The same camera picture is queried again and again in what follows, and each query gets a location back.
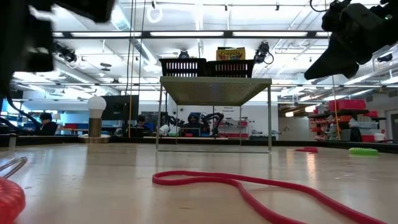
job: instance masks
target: black basket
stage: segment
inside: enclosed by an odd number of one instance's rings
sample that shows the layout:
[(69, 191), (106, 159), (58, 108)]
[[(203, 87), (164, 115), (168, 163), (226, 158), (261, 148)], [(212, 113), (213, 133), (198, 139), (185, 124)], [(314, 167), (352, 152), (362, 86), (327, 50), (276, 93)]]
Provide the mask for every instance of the black basket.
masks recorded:
[(225, 60), (207, 62), (209, 77), (251, 78), (254, 60)]
[(205, 58), (162, 58), (163, 76), (168, 77), (205, 77)]

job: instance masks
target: lamp base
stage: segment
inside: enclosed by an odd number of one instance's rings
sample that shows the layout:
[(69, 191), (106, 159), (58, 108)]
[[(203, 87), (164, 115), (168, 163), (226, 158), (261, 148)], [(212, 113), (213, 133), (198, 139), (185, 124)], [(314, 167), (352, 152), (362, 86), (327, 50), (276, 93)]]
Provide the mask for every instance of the lamp base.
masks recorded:
[(110, 139), (111, 139), (111, 136), (108, 136), (107, 134), (102, 134), (98, 138), (91, 138), (91, 137), (88, 136), (88, 134), (79, 135), (79, 141), (81, 143), (88, 143), (88, 144), (109, 143)]

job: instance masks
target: crayola box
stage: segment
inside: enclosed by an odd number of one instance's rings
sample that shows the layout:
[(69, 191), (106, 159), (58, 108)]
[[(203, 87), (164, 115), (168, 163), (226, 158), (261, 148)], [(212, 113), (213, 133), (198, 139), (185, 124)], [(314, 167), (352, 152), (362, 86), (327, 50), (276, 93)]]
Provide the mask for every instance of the crayola box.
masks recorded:
[(217, 60), (246, 60), (246, 51), (244, 47), (235, 49), (230, 47), (218, 47), (216, 54)]

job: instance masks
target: yellow box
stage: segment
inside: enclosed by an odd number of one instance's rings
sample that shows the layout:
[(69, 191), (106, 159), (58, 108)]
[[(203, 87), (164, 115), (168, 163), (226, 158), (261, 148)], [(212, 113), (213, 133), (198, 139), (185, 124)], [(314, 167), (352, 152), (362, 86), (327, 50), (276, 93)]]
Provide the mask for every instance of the yellow box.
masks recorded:
[(244, 48), (217, 50), (217, 60), (246, 60), (246, 51)]

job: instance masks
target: green coiled object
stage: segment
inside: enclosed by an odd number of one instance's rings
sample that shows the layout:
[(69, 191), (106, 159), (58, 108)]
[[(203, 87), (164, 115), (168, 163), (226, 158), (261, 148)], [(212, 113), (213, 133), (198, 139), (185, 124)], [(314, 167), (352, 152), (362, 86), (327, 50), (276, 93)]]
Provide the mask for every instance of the green coiled object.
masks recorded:
[(351, 149), (349, 149), (349, 153), (364, 156), (377, 156), (379, 154), (379, 151), (377, 151), (376, 149), (352, 147)]

